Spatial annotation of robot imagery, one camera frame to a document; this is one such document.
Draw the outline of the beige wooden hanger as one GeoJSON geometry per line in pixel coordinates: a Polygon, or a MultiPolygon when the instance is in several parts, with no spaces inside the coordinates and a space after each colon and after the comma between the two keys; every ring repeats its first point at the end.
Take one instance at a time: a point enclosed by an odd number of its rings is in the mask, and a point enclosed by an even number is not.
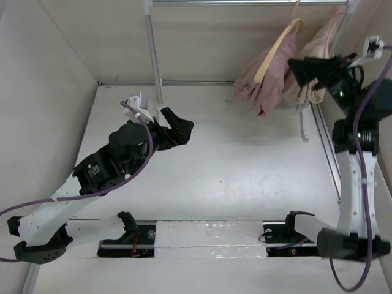
{"type": "Polygon", "coordinates": [[[270,51],[268,52],[265,59],[263,60],[262,64],[258,68],[258,71],[254,76],[254,83],[259,84],[263,81],[265,74],[266,74],[271,62],[272,62],[275,54],[277,53],[281,43],[285,39],[285,37],[292,32],[297,33],[298,31],[302,30],[303,25],[304,25],[304,21],[301,18],[296,17],[296,13],[297,13],[298,6],[299,6],[300,2],[301,2],[300,0],[297,0],[295,2],[295,6],[294,6],[293,12],[292,12],[291,22],[288,24],[288,26],[283,30],[283,32],[277,38],[274,45],[271,47],[270,51]]]}

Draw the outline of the pink trousers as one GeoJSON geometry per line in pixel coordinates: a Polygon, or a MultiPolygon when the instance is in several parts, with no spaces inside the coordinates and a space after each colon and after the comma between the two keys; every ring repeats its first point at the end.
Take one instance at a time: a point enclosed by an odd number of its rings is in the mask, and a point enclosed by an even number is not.
{"type": "Polygon", "coordinates": [[[233,84],[234,96],[246,100],[249,107],[259,107],[259,116],[268,115],[281,101],[285,76],[288,74],[287,61],[296,54],[296,34],[284,37],[272,58],[261,83],[254,81],[254,76],[270,52],[270,48],[261,51],[243,70],[233,84]]]}

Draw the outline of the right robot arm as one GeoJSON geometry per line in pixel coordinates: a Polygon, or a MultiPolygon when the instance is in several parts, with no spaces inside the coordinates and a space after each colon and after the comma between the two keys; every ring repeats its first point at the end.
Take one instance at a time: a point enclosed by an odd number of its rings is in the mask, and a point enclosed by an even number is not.
{"type": "Polygon", "coordinates": [[[379,235],[375,219],[374,170],[380,150],[379,122],[391,115],[391,69],[388,62],[369,86],[356,54],[333,58],[289,59],[299,86],[314,82],[325,89],[345,115],[333,127],[334,153],[341,179],[340,215],[336,228],[323,227],[313,240],[319,256],[367,262],[388,255],[389,241],[379,235]]]}

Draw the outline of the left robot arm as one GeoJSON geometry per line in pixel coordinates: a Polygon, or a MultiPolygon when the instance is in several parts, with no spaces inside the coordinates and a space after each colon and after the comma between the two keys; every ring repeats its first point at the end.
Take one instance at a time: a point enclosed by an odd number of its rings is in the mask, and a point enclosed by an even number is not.
{"type": "Polygon", "coordinates": [[[73,247],[94,240],[109,239],[136,243],[140,229],[129,212],[109,219],[75,220],[82,208],[133,180],[147,166],[156,151],[170,150],[189,142],[194,123],[176,116],[168,107],[162,114],[168,121],[143,119],[141,111],[128,110],[128,120],[108,137],[108,143],[83,159],[65,183],[50,197],[15,205],[1,214],[38,205],[28,216],[7,221],[9,233],[21,239],[14,248],[13,262],[42,265],[52,262],[73,247]]]}

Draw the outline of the pink hanger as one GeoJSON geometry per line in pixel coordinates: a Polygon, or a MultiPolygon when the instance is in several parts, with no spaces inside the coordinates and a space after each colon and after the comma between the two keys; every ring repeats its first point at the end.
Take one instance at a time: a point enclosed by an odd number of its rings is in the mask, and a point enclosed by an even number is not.
{"type": "Polygon", "coordinates": [[[323,51],[323,57],[328,57],[329,56],[329,46],[330,46],[330,38],[331,36],[334,36],[334,28],[336,27],[336,22],[338,16],[341,14],[340,8],[335,9],[333,16],[331,17],[331,20],[328,25],[328,30],[325,38],[325,45],[324,45],[324,51],[323,51]]]}

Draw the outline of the beige hanging trousers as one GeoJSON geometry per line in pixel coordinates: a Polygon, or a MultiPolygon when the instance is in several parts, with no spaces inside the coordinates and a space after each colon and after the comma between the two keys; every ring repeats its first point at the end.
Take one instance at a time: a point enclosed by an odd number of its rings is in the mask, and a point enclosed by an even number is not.
{"type": "MultiPolygon", "coordinates": [[[[303,60],[304,58],[319,58],[329,59],[329,47],[333,41],[337,31],[337,18],[339,9],[336,9],[331,18],[319,29],[312,40],[307,43],[298,55],[298,59],[303,60]]],[[[303,78],[309,83],[306,85],[298,84],[295,74],[290,70],[288,73],[284,89],[282,91],[282,98],[287,101],[295,101],[297,106],[304,107],[305,105],[319,104],[323,101],[325,95],[325,88],[314,90],[313,87],[318,83],[315,77],[316,70],[321,69],[321,63],[316,65],[305,63],[304,67],[300,64],[299,67],[300,82],[303,82],[303,78]]]]}

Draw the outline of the white foam strip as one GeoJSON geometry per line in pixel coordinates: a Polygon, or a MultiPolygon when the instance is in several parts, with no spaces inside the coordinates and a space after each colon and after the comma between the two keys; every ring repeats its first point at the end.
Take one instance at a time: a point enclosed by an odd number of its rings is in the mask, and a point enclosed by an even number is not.
{"type": "Polygon", "coordinates": [[[260,221],[159,221],[154,257],[159,259],[259,259],[266,246],[259,241],[260,221]]]}

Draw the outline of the metal clothes rack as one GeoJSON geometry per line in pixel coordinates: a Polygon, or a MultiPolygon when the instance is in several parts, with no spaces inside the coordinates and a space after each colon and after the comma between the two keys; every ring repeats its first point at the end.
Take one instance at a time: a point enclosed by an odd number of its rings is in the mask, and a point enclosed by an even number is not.
{"type": "MultiPolygon", "coordinates": [[[[151,9],[153,7],[196,7],[196,6],[282,6],[282,5],[294,5],[295,8],[292,13],[292,21],[295,21],[295,14],[297,7],[300,1],[142,1],[143,2],[143,11],[146,25],[146,32],[148,36],[148,45],[149,52],[151,57],[151,64],[153,68],[154,75],[154,86],[156,90],[156,110],[161,110],[163,106],[165,106],[163,100],[163,81],[161,74],[159,72],[159,64],[156,55],[156,46],[154,41],[153,34],[153,23],[151,17],[151,9]]],[[[343,12],[339,12],[339,9],[336,12],[336,18],[340,13],[343,14],[343,18],[339,24],[337,29],[337,33],[333,39],[332,48],[336,46],[339,41],[339,38],[344,32],[344,29],[347,27],[351,16],[353,15],[359,1],[305,1],[306,5],[343,5],[345,6],[345,10],[343,12]]],[[[185,86],[185,85],[232,85],[233,81],[197,81],[197,80],[173,80],[173,81],[165,81],[168,85],[173,86],[185,86]]],[[[309,111],[311,106],[310,102],[305,103],[305,108],[300,110],[300,126],[301,126],[301,139],[303,142],[308,142],[310,139],[310,122],[309,122],[309,111]]]]}

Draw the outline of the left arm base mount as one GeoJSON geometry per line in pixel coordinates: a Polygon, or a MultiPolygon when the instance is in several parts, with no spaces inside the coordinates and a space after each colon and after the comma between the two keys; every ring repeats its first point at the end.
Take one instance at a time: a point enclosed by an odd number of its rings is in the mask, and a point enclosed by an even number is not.
{"type": "Polygon", "coordinates": [[[124,233],[119,239],[106,239],[99,243],[97,256],[101,258],[153,258],[156,221],[136,221],[130,212],[120,212],[124,233]]]}

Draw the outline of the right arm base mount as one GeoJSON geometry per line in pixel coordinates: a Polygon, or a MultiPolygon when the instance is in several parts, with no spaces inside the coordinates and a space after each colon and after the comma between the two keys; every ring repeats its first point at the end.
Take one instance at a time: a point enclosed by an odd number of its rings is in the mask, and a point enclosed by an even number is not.
{"type": "Polygon", "coordinates": [[[312,213],[291,211],[284,220],[264,221],[259,241],[268,257],[318,257],[317,236],[326,226],[312,213]]]}

